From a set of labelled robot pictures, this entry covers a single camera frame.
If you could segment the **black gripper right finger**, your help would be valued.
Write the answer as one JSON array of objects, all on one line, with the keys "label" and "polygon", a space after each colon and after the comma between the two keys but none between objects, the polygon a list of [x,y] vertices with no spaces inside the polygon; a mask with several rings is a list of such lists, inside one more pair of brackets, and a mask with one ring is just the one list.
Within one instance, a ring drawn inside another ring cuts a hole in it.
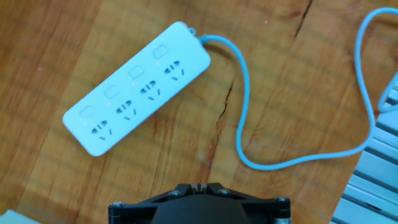
[{"label": "black gripper right finger", "polygon": [[227,189],[220,183],[207,184],[202,188],[207,195],[227,198],[228,203],[237,203],[247,216],[263,213],[269,218],[290,218],[291,204],[286,197],[259,198],[235,190]]}]

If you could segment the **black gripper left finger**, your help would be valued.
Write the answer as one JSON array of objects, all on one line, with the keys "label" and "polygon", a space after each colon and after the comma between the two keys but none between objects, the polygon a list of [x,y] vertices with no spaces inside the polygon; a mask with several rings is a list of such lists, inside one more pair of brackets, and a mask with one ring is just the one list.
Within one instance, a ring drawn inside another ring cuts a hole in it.
[{"label": "black gripper left finger", "polygon": [[139,203],[114,202],[108,207],[108,217],[124,218],[153,216],[163,203],[192,195],[194,190],[195,188],[190,184],[178,184],[176,188],[170,191]]}]

